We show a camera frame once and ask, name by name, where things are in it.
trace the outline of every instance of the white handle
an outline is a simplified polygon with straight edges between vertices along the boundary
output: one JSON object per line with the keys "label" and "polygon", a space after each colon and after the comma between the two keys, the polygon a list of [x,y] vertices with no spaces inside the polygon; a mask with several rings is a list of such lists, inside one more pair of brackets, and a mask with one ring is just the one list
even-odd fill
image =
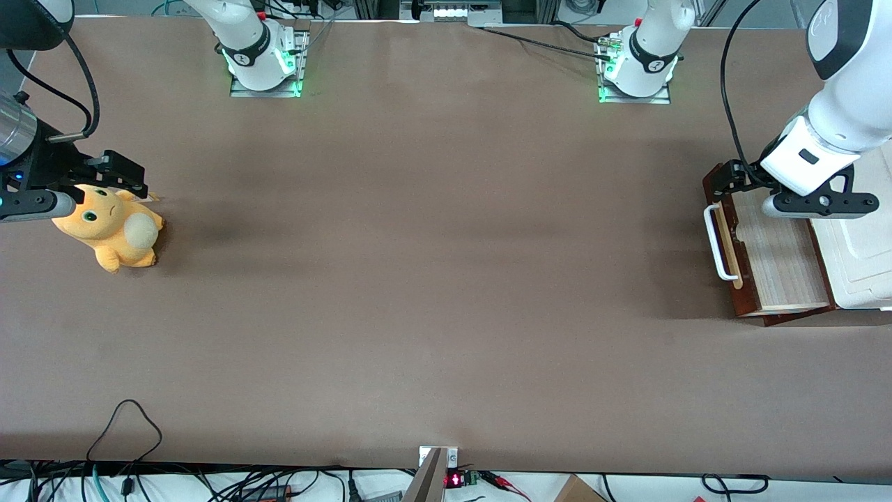
{"label": "white handle", "polygon": [[715,271],[718,272],[722,280],[737,280],[736,275],[730,275],[724,270],[722,263],[722,252],[719,250],[719,241],[715,236],[715,227],[713,226],[712,211],[721,208],[718,203],[709,205],[703,210],[703,221],[706,223],[706,233],[709,234],[709,246],[713,249],[713,260],[715,261]]}

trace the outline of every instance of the metal mounting plate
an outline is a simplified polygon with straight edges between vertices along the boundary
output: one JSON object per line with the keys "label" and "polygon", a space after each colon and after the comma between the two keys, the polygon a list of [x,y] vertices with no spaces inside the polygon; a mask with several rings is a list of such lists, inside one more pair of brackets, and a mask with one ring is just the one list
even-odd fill
{"label": "metal mounting plate", "polygon": [[450,469],[455,469],[458,467],[458,448],[454,447],[418,447],[418,466],[425,462],[427,458],[427,454],[430,453],[431,448],[446,448],[446,466]]}
{"label": "metal mounting plate", "polygon": [[307,48],[310,46],[310,32],[307,30],[295,30],[293,46],[286,46],[285,50],[295,49],[296,55],[283,54],[284,64],[293,65],[294,73],[289,75],[282,83],[270,90],[256,91],[243,86],[235,76],[229,87],[231,97],[301,97],[303,91],[303,74],[307,67]]}

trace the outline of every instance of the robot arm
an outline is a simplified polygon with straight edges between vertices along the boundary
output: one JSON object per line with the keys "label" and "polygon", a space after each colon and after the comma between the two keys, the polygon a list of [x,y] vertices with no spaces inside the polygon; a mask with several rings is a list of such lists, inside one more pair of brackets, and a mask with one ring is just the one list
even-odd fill
{"label": "robot arm", "polygon": [[[261,21],[251,0],[187,3],[211,25],[229,70],[246,88],[268,90],[295,73],[289,54],[294,49],[293,29]],[[52,49],[70,40],[73,21],[72,0],[3,0],[0,49]],[[71,214],[75,204],[83,202],[78,184],[124,188],[146,197],[143,167],[112,150],[97,158],[81,154],[74,141],[89,131],[61,134],[38,119],[27,99],[25,93],[0,93],[0,222]]]}
{"label": "robot arm", "polygon": [[[71,0],[4,0],[0,48],[47,50],[67,40],[82,62],[68,34],[73,14]],[[141,166],[112,150],[92,158],[74,146],[74,141],[95,130],[96,102],[83,131],[61,134],[38,119],[27,100],[23,92],[15,96],[0,92],[0,222],[71,214],[84,200],[84,193],[75,187],[79,183],[147,195]]]}
{"label": "robot arm", "polygon": [[892,3],[828,0],[808,26],[824,80],[762,166],[800,196],[892,137]]}
{"label": "robot arm", "polygon": [[211,25],[229,70],[246,88],[264,91],[296,71],[294,30],[276,21],[261,21],[251,0],[184,0]]}
{"label": "robot arm", "polygon": [[619,48],[607,50],[614,63],[604,79],[629,96],[653,96],[672,77],[681,42],[694,20],[691,0],[648,0],[640,23],[611,36]]}
{"label": "robot arm", "polygon": [[[892,137],[892,3],[825,0],[809,22],[808,53],[819,91],[751,166],[729,161],[714,177],[717,199],[771,189],[763,209],[782,218],[859,218],[880,201],[852,190],[853,163]],[[832,181],[839,179],[840,188]]]}

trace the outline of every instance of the plush toy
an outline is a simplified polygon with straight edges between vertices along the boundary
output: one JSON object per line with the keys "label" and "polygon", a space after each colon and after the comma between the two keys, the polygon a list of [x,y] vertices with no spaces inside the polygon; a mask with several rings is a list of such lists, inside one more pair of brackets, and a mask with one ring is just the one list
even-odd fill
{"label": "plush toy", "polygon": [[118,273],[121,265],[150,267],[155,264],[152,246],[164,220],[134,202],[136,196],[121,190],[78,185],[84,190],[84,204],[74,213],[53,218],[59,230],[96,251],[96,261],[108,272]]}

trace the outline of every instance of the table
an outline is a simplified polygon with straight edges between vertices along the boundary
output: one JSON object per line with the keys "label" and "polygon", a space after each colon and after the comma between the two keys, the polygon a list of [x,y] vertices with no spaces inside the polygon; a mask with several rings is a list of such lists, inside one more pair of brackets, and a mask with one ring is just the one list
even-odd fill
{"label": "table", "polygon": [[[892,329],[731,319],[700,188],[733,155],[725,31],[690,34],[669,106],[601,105],[591,61],[458,24],[339,23],[292,100],[230,99],[200,20],[72,33],[102,100],[81,148],[144,165],[169,233],[112,276],[49,222],[0,228],[0,456],[81,458],[133,397],[155,460],[892,468]],[[804,38],[735,40],[748,152],[820,88]],[[64,47],[33,70],[87,100]],[[96,455],[152,440],[129,409]]]}

